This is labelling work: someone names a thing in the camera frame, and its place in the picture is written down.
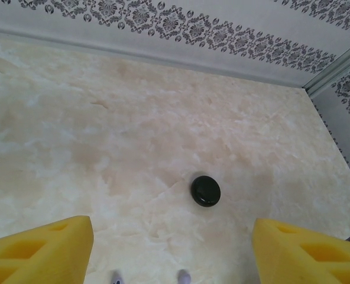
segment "floor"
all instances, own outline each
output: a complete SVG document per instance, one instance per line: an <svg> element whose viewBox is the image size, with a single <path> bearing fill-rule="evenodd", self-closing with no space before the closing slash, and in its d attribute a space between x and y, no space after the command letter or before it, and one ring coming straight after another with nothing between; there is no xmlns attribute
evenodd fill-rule
<svg viewBox="0 0 350 284"><path fill-rule="evenodd" d="M255 219L348 237L350 170L302 89L0 40L0 237L73 215L85 284L259 283Z"/></svg>

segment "black puck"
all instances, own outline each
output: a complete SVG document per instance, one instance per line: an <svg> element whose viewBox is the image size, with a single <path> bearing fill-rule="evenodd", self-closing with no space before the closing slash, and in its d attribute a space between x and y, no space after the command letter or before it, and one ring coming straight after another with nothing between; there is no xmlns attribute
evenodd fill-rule
<svg viewBox="0 0 350 284"><path fill-rule="evenodd" d="M221 190L210 176L199 176L192 182L191 194L197 204L212 207L220 200Z"/></svg>

